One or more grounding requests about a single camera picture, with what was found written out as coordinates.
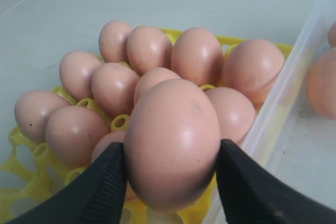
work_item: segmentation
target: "egg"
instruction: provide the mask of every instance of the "egg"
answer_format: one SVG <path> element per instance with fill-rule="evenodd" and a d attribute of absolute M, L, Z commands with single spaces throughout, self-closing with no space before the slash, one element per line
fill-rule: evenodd
<path fill-rule="evenodd" d="M 130 64 L 139 75 L 156 67 L 170 68 L 172 48 L 169 37 L 152 26 L 138 26 L 127 41 Z"/>
<path fill-rule="evenodd" d="M 126 44 L 133 28 L 126 22 L 113 20 L 102 28 L 99 39 L 99 51 L 105 62 L 128 61 Z"/>
<path fill-rule="evenodd" d="M 112 118 L 130 114 L 133 110 L 134 91 L 139 76 L 129 67 L 119 63 L 105 63 L 93 75 L 93 97 L 106 114 Z"/>
<path fill-rule="evenodd" d="M 223 84 L 244 94 L 258 108 L 266 100 L 284 61 L 273 43 L 265 39 L 245 40 L 226 59 Z"/>
<path fill-rule="evenodd" d="M 105 121 L 93 110 L 67 106 L 48 120 L 46 141 L 50 151 L 71 168 L 90 164 L 94 147 L 110 132 Z"/>
<path fill-rule="evenodd" d="M 212 180 L 221 133 L 206 94 L 183 79 L 155 85 L 138 101 L 124 138 L 129 183 L 147 206 L 177 211 Z"/>
<path fill-rule="evenodd" d="M 308 74 L 307 98 L 320 116 L 336 120 L 336 47 L 325 52 Z"/>
<path fill-rule="evenodd" d="M 336 21 L 329 28 L 328 43 L 331 48 L 336 47 Z"/>
<path fill-rule="evenodd" d="M 32 141 L 46 141 L 46 124 L 49 117 L 58 109 L 70 103 L 51 91 L 29 91 L 15 103 L 14 117 L 17 126 Z"/>
<path fill-rule="evenodd" d="M 139 80 L 134 92 L 134 105 L 151 87 L 168 79 L 180 79 L 177 73 L 167 68 L 153 68 L 146 72 Z"/>
<path fill-rule="evenodd" d="M 220 137 L 235 143 L 243 140 L 256 117 L 256 110 L 250 100 L 237 90 L 220 87 L 207 90 L 220 125 Z"/>
<path fill-rule="evenodd" d="M 92 153 L 92 158 L 91 162 L 93 163 L 97 157 L 111 144 L 114 142 L 124 142 L 124 136 L 125 136 L 125 131 L 115 131 L 107 134 L 104 136 L 98 144 L 95 146 L 93 153 Z M 129 183 L 127 183 L 126 187 L 126 196 L 125 196 L 125 201 L 129 200 L 134 200 L 136 199 L 136 195 L 134 191 L 132 190 L 131 186 Z"/>
<path fill-rule="evenodd" d="M 172 70 L 198 86 L 216 86 L 222 76 L 223 61 L 222 47 L 216 36 L 202 27 L 182 33 L 171 57 Z"/>
<path fill-rule="evenodd" d="M 102 65 L 94 54 L 72 51 L 63 56 L 59 65 L 59 77 L 65 90 L 75 100 L 93 98 L 91 81 L 93 73 Z"/>

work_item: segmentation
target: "clear plastic container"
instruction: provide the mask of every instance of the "clear plastic container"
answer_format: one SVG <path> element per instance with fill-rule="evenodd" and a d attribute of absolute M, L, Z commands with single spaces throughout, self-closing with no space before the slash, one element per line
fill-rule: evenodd
<path fill-rule="evenodd" d="M 312 64 L 327 50 L 336 0 L 317 0 L 242 148 L 284 183 L 336 209 L 336 123 L 317 116 L 306 96 Z M 223 223 L 216 196 L 204 223 Z"/>

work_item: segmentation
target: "brown egg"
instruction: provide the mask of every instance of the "brown egg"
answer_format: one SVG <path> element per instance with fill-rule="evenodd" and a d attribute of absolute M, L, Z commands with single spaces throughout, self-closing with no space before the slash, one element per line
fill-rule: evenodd
<path fill-rule="evenodd" d="M 51 91 L 29 91 L 15 103 L 14 117 L 17 126 L 32 141 L 46 141 L 46 124 L 58 109 L 70 103 Z"/>
<path fill-rule="evenodd" d="M 242 93 L 230 88 L 214 88 L 205 93 L 217 112 L 220 137 L 235 143 L 241 141 L 256 117 L 253 104 Z"/>
<path fill-rule="evenodd" d="M 311 69 L 307 97 L 320 116 L 336 120 L 336 48 L 325 52 Z"/>
<path fill-rule="evenodd" d="M 173 44 L 160 29 L 138 26 L 127 42 L 127 54 L 136 73 L 143 75 L 156 67 L 170 68 Z"/>
<path fill-rule="evenodd" d="M 217 85 L 224 61 L 222 47 L 210 31 L 202 27 L 186 30 L 172 51 L 172 70 L 198 86 Z"/>
<path fill-rule="evenodd" d="M 194 203 L 214 175 L 221 133 L 206 94 L 182 79 L 165 80 L 138 101 L 124 139 L 129 182 L 159 211 Z"/>
<path fill-rule="evenodd" d="M 102 28 L 99 39 L 99 51 L 105 62 L 128 61 L 126 44 L 133 28 L 124 21 L 113 20 Z"/>
<path fill-rule="evenodd" d="M 232 50 L 225 62 L 224 86 L 238 90 L 259 107 L 272 89 L 284 61 L 282 52 L 271 42 L 246 40 Z"/>
<path fill-rule="evenodd" d="M 329 43 L 331 48 L 336 47 L 336 21 L 329 28 L 328 43 Z"/>
<path fill-rule="evenodd" d="M 119 63 L 106 63 L 93 75 L 92 92 L 99 106 L 112 118 L 130 114 L 139 76 Z"/>
<path fill-rule="evenodd" d="M 95 111 L 68 106 L 49 118 L 46 140 L 61 162 L 77 168 L 90 164 L 94 147 L 109 132 L 108 125 Z"/>
<path fill-rule="evenodd" d="M 77 101 L 93 98 L 91 80 L 102 65 L 94 54 L 72 51 L 63 56 L 59 65 L 59 77 L 65 90 Z"/>
<path fill-rule="evenodd" d="M 97 157 L 111 144 L 115 142 L 124 142 L 125 137 L 125 131 L 115 131 L 107 134 L 104 136 L 98 144 L 95 146 L 93 153 L 92 153 L 92 159 L 91 162 L 93 163 Z M 126 196 L 125 201 L 134 200 L 136 199 L 136 195 L 134 191 L 132 190 L 129 183 L 127 183 L 126 188 Z"/>
<path fill-rule="evenodd" d="M 151 87 L 168 79 L 180 79 L 177 73 L 167 68 L 153 68 L 139 80 L 134 92 L 134 105 Z"/>

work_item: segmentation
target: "plastic egg tray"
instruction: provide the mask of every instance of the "plastic egg tray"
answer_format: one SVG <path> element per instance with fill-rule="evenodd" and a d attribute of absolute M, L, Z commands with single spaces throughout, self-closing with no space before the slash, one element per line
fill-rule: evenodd
<path fill-rule="evenodd" d="M 168 35 L 172 43 L 175 43 L 177 38 L 182 34 L 182 31 L 163 29 L 161 30 Z M 226 58 L 230 51 L 243 39 L 217 36 L 218 41 L 223 46 L 223 57 Z M 287 58 L 292 50 L 292 46 L 284 44 L 276 44 Z M 211 89 L 213 86 L 204 85 L 200 87 L 203 90 Z M 129 116 L 119 115 L 113 120 L 108 117 L 97 105 L 93 99 L 83 99 L 75 101 L 62 86 L 57 86 L 53 92 L 59 94 L 72 105 L 85 106 L 96 111 L 109 125 L 111 131 L 124 130 L 127 127 Z M 79 174 L 85 171 L 85 167 L 70 169 L 60 161 L 58 161 L 50 152 L 47 143 L 37 144 L 21 132 L 18 126 L 15 126 L 8 135 L 9 141 L 12 144 L 12 152 L 7 161 L 0 165 L 0 172 L 9 172 L 21 177 L 27 181 L 27 185 L 23 189 L 6 189 L 0 188 L 0 223 L 7 222 L 16 216 L 13 213 L 12 206 L 15 201 L 20 199 L 32 199 L 38 202 L 43 202 L 49 197 L 52 197 L 54 190 L 54 179 L 50 175 L 49 169 L 52 168 L 62 180 L 62 186 L 67 186 Z M 17 148 L 20 145 L 25 145 L 32 154 L 36 170 L 32 171 L 22 164 L 17 158 Z M 211 207 L 212 195 L 216 190 L 216 178 L 214 176 L 212 182 L 207 188 L 203 196 L 193 205 L 177 212 L 184 224 L 202 223 L 208 210 Z M 127 201 L 124 204 L 124 209 L 127 209 L 131 215 L 129 224 L 147 223 L 147 206 L 140 200 Z"/>

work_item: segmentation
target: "white floor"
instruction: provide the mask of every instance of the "white floor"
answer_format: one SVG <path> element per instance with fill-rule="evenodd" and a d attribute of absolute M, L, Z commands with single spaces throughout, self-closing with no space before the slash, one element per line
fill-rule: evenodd
<path fill-rule="evenodd" d="M 121 19 L 133 26 L 188 29 L 204 26 L 230 37 L 263 37 L 294 44 L 315 0 L 0 0 L 0 163 L 10 148 L 16 99 L 32 89 L 59 84 L 58 64 L 70 50 L 98 52 L 102 26 Z M 308 134 L 298 127 L 296 135 Z M 296 144 L 288 144 L 276 175 L 305 193 L 323 179 L 311 175 Z M 313 195 L 336 207 L 328 190 Z"/>

